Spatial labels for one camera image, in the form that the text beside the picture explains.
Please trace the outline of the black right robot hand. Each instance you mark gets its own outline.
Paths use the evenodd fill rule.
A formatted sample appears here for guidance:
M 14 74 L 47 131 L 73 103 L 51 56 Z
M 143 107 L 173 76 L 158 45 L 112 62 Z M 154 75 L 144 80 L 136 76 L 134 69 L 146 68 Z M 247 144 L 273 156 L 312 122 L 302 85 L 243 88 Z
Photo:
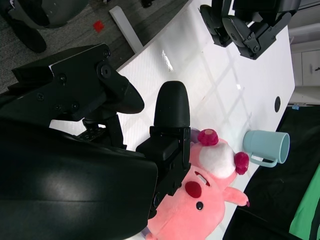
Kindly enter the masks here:
M 124 144 L 119 114 L 144 101 L 106 44 L 15 68 L 0 96 L 0 237 L 124 240 L 142 231 L 189 172 L 185 85 L 165 82 L 149 138 Z

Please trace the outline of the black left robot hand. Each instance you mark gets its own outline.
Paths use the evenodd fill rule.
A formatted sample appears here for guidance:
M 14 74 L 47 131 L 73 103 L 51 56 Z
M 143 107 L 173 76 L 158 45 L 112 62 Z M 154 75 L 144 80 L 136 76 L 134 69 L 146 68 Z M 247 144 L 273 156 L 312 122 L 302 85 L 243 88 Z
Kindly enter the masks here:
M 213 0 L 199 11 L 215 45 L 235 44 L 240 55 L 256 60 L 297 13 L 299 0 Z

